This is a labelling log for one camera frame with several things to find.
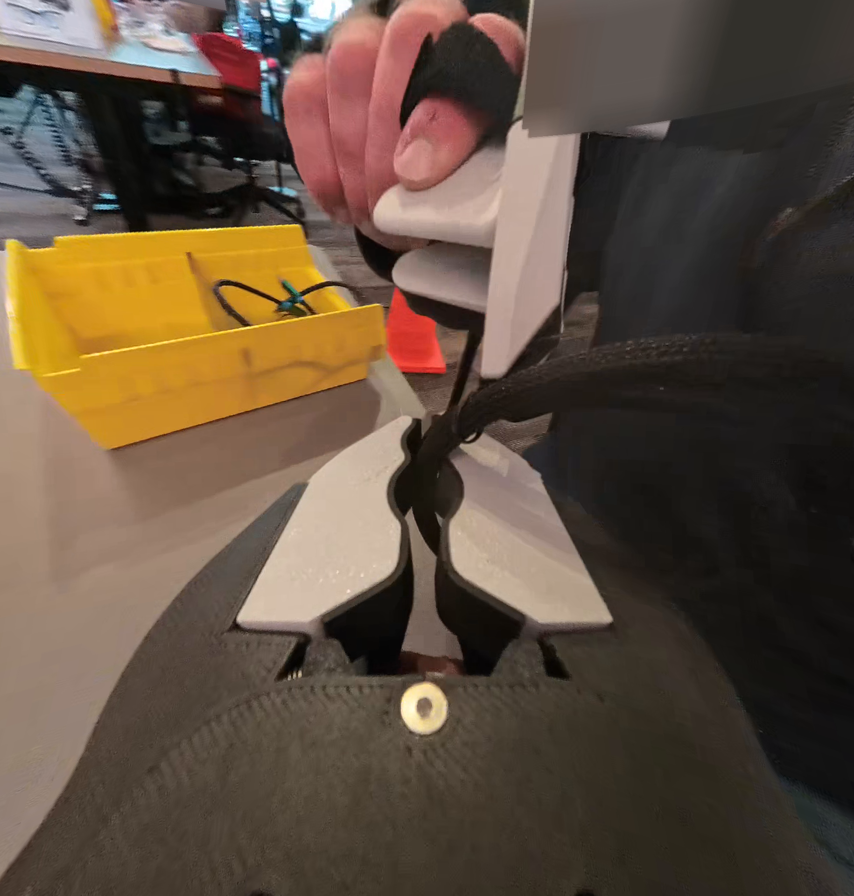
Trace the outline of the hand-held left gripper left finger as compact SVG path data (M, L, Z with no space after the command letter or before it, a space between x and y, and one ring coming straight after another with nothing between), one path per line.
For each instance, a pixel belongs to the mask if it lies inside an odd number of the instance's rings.
M389 490L412 431L413 418L395 419L310 478L239 611L240 628L323 633L333 612L394 573L402 519Z

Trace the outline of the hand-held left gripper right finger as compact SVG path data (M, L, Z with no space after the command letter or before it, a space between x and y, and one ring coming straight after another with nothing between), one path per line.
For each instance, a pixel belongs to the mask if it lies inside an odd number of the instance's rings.
M488 437L439 480L439 615L466 645L601 630L612 614L529 463Z

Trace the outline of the person's right hand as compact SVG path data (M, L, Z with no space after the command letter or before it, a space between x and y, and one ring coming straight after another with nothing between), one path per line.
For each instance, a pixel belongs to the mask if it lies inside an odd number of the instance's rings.
M466 22L521 74L526 53L521 2L498 11L478 2L358 2L318 54L298 58L284 91L285 122L302 182L335 222L379 245L423 245L373 223L377 201L394 185L411 192L437 185L477 150L490 119L450 98L427 98L400 125L400 106L427 37Z

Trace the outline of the orange cone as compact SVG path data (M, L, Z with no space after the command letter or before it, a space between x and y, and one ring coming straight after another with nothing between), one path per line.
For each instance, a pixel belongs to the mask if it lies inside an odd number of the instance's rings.
M385 326L388 355L402 373L446 374L436 324L415 312L398 288L393 290Z

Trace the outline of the yellow plastic bin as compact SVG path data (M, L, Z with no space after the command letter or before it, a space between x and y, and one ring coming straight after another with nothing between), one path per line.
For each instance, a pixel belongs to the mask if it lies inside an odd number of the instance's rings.
M14 367L106 449L362 381L380 305L347 298L298 225L9 240Z

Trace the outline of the wooden table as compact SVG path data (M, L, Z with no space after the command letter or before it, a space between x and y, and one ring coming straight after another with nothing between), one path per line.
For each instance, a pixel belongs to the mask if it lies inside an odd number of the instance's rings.
M44 91L67 91L81 99L106 179L131 231L149 230L149 215L159 213L140 101L202 96L216 106L227 95L217 70L195 47L182 55L129 39L95 50L0 33L0 69Z

